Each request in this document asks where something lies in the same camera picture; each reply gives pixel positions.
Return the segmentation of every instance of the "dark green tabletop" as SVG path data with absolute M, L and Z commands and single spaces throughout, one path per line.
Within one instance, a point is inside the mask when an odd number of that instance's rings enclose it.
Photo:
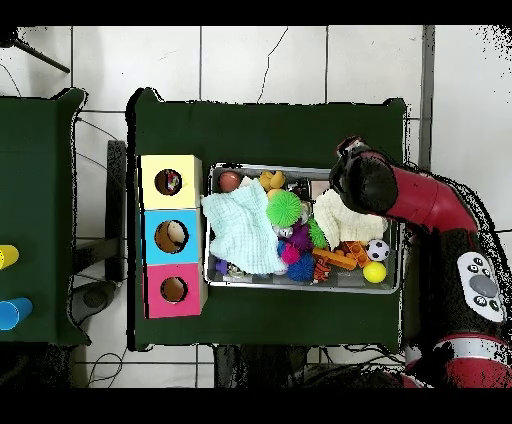
M 20 252 L 0 270 L 0 300 L 28 297 L 33 312 L 1 341 L 88 343 L 68 316 L 74 236 L 74 115 L 85 93 L 0 97 L 0 244 Z
M 337 144 L 355 134 L 401 163 L 405 110 L 402 99 L 313 106 L 163 102 L 153 90 L 140 89 L 127 108 L 129 169 L 141 154 L 193 154 L 202 160 L 204 175 L 215 162 L 331 168 Z M 128 325 L 138 349 L 151 343 L 382 343 L 397 350 L 399 290 L 367 295 L 210 287 L 200 316 L 144 319 L 140 244 L 135 243 L 139 210 L 133 193 L 128 199 L 130 259 L 136 254 L 129 265 L 135 278 L 130 279 Z

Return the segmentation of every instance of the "white cloth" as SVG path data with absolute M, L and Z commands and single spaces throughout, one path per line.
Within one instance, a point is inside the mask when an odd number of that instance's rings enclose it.
M 347 208 L 333 189 L 318 196 L 313 205 L 313 215 L 331 250 L 342 241 L 382 239 L 387 228 L 384 218 L 360 214 Z

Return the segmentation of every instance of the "yellow ball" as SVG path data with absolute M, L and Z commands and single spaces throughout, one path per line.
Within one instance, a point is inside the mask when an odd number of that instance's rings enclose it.
M 370 283 L 380 283 L 386 278 L 386 267 L 380 262 L 370 262 L 363 268 L 363 275 Z

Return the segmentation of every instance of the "green ball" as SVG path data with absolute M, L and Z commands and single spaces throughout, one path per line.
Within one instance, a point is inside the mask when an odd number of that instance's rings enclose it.
M 267 205 L 267 217 L 278 227 L 290 227 L 299 219 L 300 199 L 290 191 L 280 191 L 272 196 Z
M 327 240 L 325 239 L 324 232 L 318 226 L 315 218 L 308 219 L 309 225 L 309 236 L 311 237 L 311 241 L 315 247 L 320 249 L 324 249 L 328 246 Z

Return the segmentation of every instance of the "yellow cup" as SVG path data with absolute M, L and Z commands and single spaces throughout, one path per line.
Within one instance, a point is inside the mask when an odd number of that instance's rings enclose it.
M 20 254 L 18 249 L 10 244 L 0 244 L 0 269 L 7 268 L 9 265 L 15 263 Z

